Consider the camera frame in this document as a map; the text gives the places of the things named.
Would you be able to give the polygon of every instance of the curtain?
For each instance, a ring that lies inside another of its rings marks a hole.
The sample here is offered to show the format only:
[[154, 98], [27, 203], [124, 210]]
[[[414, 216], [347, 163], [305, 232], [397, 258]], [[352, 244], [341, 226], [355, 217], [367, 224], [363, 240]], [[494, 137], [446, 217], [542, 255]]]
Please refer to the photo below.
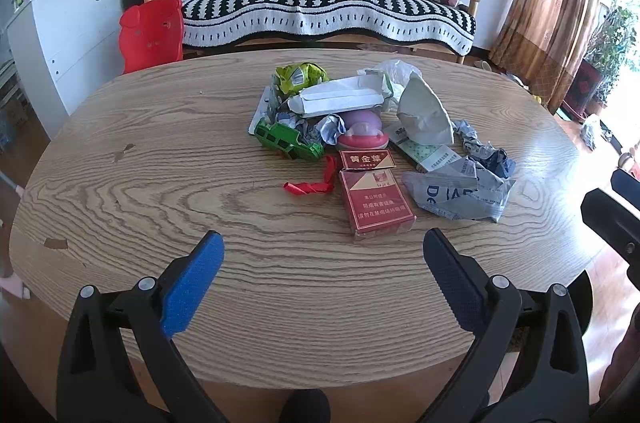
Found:
[[553, 114], [574, 80], [599, 0], [513, 0], [490, 59], [517, 75]]

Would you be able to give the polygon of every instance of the red ribbon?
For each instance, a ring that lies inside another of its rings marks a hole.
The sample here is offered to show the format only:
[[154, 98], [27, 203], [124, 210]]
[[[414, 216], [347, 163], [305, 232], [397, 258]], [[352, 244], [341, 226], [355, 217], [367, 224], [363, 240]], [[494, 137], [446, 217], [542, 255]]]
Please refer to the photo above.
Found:
[[283, 188], [296, 196], [307, 194], [328, 194], [334, 189], [335, 175], [338, 172], [338, 160], [335, 156], [326, 156], [323, 183], [284, 183]]

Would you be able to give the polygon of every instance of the red plastic child chair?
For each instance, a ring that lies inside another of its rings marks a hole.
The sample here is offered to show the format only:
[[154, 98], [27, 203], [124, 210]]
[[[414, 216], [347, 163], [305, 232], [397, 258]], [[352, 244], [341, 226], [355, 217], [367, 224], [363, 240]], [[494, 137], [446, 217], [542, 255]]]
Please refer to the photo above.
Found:
[[125, 74], [182, 60], [181, 8], [181, 0], [150, 0], [122, 14], [118, 44]]

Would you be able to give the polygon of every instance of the wood grain surface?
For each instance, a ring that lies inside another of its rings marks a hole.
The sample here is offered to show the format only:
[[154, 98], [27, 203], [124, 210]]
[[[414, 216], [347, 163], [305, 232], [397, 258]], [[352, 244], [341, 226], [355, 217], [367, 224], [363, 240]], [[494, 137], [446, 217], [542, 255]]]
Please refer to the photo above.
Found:
[[[489, 275], [518, 287], [568, 284], [601, 244], [580, 220], [590, 176], [553, 117], [513, 82], [402, 56], [452, 119], [508, 151], [517, 183], [498, 224], [447, 221], [409, 198], [418, 215], [412, 231], [354, 244], [339, 191], [299, 197], [282, 188], [318, 180], [323, 164], [284, 160], [246, 129], [275, 66], [314, 61], [336, 78], [388, 58], [272, 50], [116, 78], [78, 108], [31, 175], [11, 234], [16, 272], [68, 318], [84, 284], [128, 289], [216, 229], [225, 262], [189, 329], [174, 338], [201, 379], [338, 387], [460, 356], [471, 336], [422, 259], [425, 231], [440, 227]], [[400, 181], [410, 167], [396, 160]], [[66, 248], [45, 247], [47, 239]]]

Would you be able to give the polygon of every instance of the white dresser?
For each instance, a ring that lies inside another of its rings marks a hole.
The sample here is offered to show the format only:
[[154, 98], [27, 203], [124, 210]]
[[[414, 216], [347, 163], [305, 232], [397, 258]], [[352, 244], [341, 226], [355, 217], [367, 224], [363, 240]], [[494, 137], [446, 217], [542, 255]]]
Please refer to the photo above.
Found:
[[6, 30], [20, 80], [50, 139], [82, 101], [122, 74], [120, 0], [31, 0]]

